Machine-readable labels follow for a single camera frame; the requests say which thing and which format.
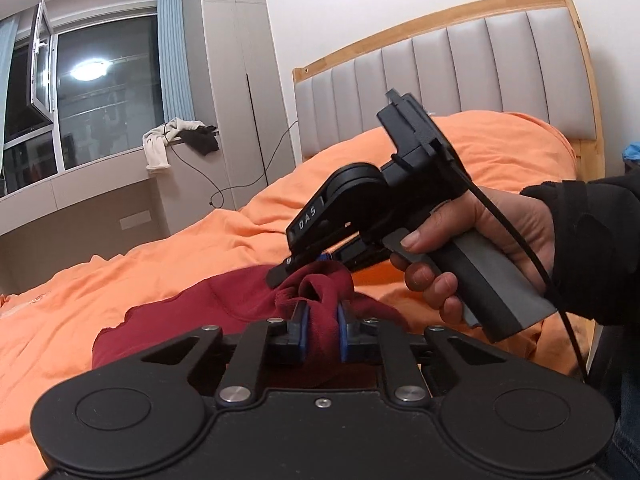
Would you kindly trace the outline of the person's right hand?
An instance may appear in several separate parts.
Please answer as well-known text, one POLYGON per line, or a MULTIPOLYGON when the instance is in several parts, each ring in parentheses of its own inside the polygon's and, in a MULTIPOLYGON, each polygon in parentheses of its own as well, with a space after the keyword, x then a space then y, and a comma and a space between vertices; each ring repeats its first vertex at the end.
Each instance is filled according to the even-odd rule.
MULTIPOLYGON (((554 226, 550 209, 540 200, 520 194, 484 188, 483 193, 518 230, 548 273, 554 261, 554 226)), ((526 276, 529 283, 543 294, 547 285, 524 250, 491 212, 470 192, 444 203, 416 230, 410 232, 401 246, 412 254, 431 252, 447 240, 475 230, 498 247, 526 276)), ((390 256, 392 265, 405 273, 409 290, 423 296, 448 324, 463 322, 463 302, 457 296, 458 278, 450 272, 439 272, 425 263, 411 263, 400 255, 390 256)))

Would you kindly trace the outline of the black right sleeve forearm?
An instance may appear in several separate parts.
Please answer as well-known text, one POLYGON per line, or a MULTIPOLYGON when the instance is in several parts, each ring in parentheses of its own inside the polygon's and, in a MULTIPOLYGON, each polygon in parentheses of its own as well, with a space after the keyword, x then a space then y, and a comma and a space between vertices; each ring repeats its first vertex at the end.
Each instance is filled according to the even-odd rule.
POLYGON ((590 182, 544 182, 522 194, 551 211, 552 302, 605 326, 637 323, 639 171, 590 182))

